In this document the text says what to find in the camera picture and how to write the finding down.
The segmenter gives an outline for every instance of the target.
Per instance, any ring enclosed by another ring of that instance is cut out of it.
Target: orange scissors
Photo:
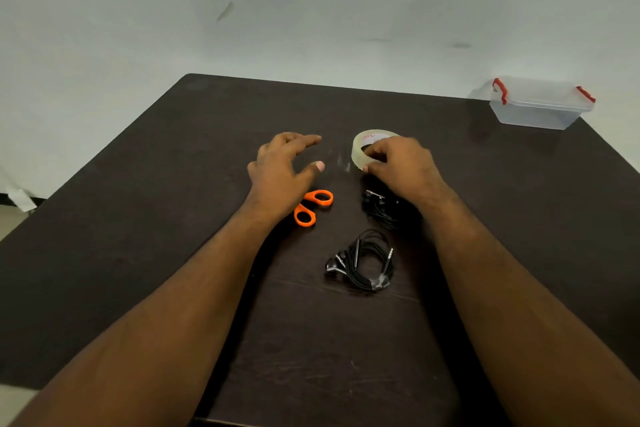
[[[302,199],[321,206],[330,206],[333,203],[333,195],[326,189],[308,192]],[[308,210],[300,203],[293,212],[293,218],[301,227],[310,227],[316,222],[316,213]]]

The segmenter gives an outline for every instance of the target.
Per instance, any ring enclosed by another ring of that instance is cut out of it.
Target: wall
[[[0,165],[48,197],[185,73],[460,97],[509,74],[584,85],[640,168],[638,20],[637,0],[0,0]]]

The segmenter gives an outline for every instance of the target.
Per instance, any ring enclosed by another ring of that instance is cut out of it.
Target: person's left hand
[[[282,220],[300,204],[316,176],[324,171],[324,162],[312,162],[300,174],[293,172],[292,161],[307,147],[322,140],[320,135],[302,135],[286,131],[260,147],[258,157],[246,166],[253,183],[246,198],[263,218]]]

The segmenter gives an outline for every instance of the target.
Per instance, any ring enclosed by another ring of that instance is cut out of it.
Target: person's left arm
[[[118,319],[12,423],[21,426],[187,425],[227,338],[253,259],[300,203],[322,162],[294,174],[318,135],[285,132],[248,165],[253,186],[231,220],[171,278]]]

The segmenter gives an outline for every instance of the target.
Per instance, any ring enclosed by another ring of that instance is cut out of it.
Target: container lid
[[[569,82],[499,76],[493,81],[493,88],[502,93],[503,104],[511,103],[519,107],[589,112],[596,102],[581,86]]]

